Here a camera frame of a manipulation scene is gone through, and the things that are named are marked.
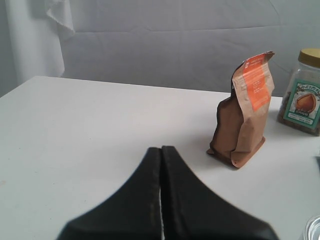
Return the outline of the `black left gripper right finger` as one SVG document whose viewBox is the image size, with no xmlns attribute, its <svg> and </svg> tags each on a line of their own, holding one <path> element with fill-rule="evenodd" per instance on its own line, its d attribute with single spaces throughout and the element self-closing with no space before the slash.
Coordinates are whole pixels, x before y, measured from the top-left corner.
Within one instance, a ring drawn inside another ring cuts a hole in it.
<svg viewBox="0 0 320 240">
<path fill-rule="evenodd" d="M 167 240 L 277 240 L 266 222 L 210 190 L 177 149 L 163 146 L 161 211 Z"/>
</svg>

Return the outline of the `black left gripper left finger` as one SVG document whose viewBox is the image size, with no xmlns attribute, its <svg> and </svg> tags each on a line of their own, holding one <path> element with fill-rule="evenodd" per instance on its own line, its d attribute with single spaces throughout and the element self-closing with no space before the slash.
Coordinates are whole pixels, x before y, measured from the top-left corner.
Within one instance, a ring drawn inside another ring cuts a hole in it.
<svg viewBox="0 0 320 240">
<path fill-rule="evenodd" d="M 60 240 L 160 240 L 161 151 L 150 147 L 130 178 L 107 200 L 69 221 Z"/>
</svg>

